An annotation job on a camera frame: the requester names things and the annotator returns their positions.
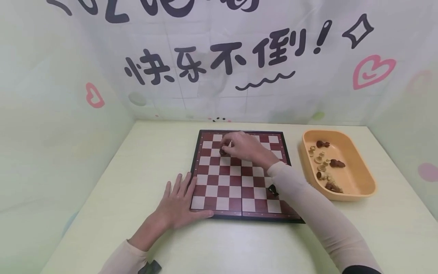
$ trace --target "finger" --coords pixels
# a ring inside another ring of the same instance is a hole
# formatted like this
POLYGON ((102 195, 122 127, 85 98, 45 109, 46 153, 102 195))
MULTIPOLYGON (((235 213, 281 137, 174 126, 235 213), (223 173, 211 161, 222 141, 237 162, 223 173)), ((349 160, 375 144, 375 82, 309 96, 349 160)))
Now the finger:
POLYGON ((175 181, 175 184, 173 185, 172 193, 170 194, 170 197, 176 197, 178 191, 180 190, 180 184, 181 184, 181 178, 183 175, 181 173, 178 174, 177 179, 175 181))
POLYGON ((215 215, 215 213, 212 210, 193 212, 192 220, 197 221, 197 220, 207 219, 213 217, 213 215, 215 215))
POLYGON ((198 181, 198 178, 197 177, 193 177, 192 178, 192 181, 191 181, 191 183, 190 183, 190 185, 189 185, 189 188, 187 189, 187 193, 186 193, 186 196, 185 197, 187 197, 188 199, 191 199, 192 197, 193 197, 193 192, 194 192, 194 188, 195 188, 195 186, 196 186, 196 182, 198 181))
POLYGON ((234 146, 233 147, 223 146, 222 150, 231 156, 234 156, 236 152, 236 148, 234 146))
POLYGON ((167 198, 170 195, 170 186, 172 185, 172 183, 170 181, 167 182, 166 184, 166 189, 164 190, 164 194, 163 194, 163 198, 167 198))
POLYGON ((220 141, 220 145, 227 146, 233 140, 233 137, 236 135, 236 133, 237 132, 229 132, 225 134, 222 140, 220 141))
POLYGON ((184 178, 184 181, 181 183, 180 190, 178 191, 177 194, 178 197, 184 197, 184 195, 186 194, 187 185, 190 182, 190 177, 191 177, 191 173, 187 172, 186 178, 184 178))

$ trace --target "chessboard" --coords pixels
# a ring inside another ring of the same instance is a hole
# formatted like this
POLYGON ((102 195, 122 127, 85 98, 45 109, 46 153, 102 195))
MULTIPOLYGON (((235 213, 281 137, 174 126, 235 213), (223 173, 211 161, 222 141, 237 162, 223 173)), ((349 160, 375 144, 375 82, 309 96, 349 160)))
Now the chessboard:
MULTIPOLYGON (((272 179, 263 168, 230 155, 221 156, 223 136, 232 131, 200 130, 191 168, 196 183, 191 211, 213 210, 216 219, 304 223, 284 201, 269 190, 272 179)), ((281 161, 290 165, 282 132, 246 132, 281 161)))

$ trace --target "left hand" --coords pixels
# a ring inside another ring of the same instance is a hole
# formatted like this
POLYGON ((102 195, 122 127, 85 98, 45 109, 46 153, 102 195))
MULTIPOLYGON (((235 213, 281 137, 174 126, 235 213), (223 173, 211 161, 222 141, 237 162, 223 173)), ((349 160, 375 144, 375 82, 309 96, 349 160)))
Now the left hand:
POLYGON ((181 182, 182 174, 178 174, 171 192, 171 183, 167 182, 163 198, 157 209, 146 218, 140 228, 128 242, 143 251, 148 251, 158 238, 169 229, 178 229, 200 219, 210 218, 214 215, 212 210, 198 212, 190 211, 197 178, 188 172, 181 182))
POLYGON ((183 176, 181 173, 178 174, 172 193, 170 192, 171 183, 167 182, 163 198, 154 212, 163 219, 167 229, 178 229, 194 221, 210 218, 214 215, 212 210, 190 211, 193 191, 197 181, 197 178, 193 177, 189 185, 190 176, 191 173, 188 172, 184 181, 181 182, 183 176))

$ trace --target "pink heart drawing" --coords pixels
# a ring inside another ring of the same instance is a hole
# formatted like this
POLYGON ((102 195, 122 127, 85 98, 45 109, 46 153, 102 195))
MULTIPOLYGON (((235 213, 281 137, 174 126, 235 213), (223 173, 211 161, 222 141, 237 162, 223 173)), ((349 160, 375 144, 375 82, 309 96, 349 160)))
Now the pink heart drawing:
POLYGON ((418 166, 418 174, 428 182, 438 182, 438 167, 431 163, 422 163, 418 166))
POLYGON ((92 83, 87 83, 85 85, 85 89, 87 89, 87 97, 86 98, 87 98, 87 102, 90 106, 92 106, 93 108, 101 108, 105 105, 105 102, 103 101, 102 96, 100 96, 99 91, 92 83), (94 91, 94 93, 96 94, 99 101, 97 101, 95 103, 92 101, 92 99, 94 98, 94 94, 93 94, 93 92, 91 92, 91 90, 94 91))
POLYGON ((397 61, 394 59, 385 59, 381 60, 379 55, 370 55, 367 58, 363 59, 362 61, 357 64, 356 68, 354 69, 353 73, 353 89, 363 89, 364 87, 367 87, 369 85, 379 83, 380 81, 383 81, 396 67, 397 61), (371 68, 372 71, 375 71, 376 69, 380 68, 381 66, 388 65, 388 70, 380 75, 379 77, 375 78, 377 74, 371 74, 368 75, 366 72, 362 74, 363 80, 370 80, 364 84, 359 84, 359 74, 360 69, 363 67, 363 65, 369 61, 373 62, 373 67, 371 68))

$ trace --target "beige sleeve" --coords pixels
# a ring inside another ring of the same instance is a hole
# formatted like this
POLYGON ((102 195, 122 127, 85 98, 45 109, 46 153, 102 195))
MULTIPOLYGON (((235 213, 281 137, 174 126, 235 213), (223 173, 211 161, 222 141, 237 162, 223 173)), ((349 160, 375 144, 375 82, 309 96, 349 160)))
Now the beige sleeve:
POLYGON ((362 235, 327 198, 293 167, 278 162, 268 170, 277 192, 306 222, 342 273, 352 265, 379 265, 362 235))
POLYGON ((106 260, 99 274, 137 274, 146 264, 147 252, 123 241, 106 260))

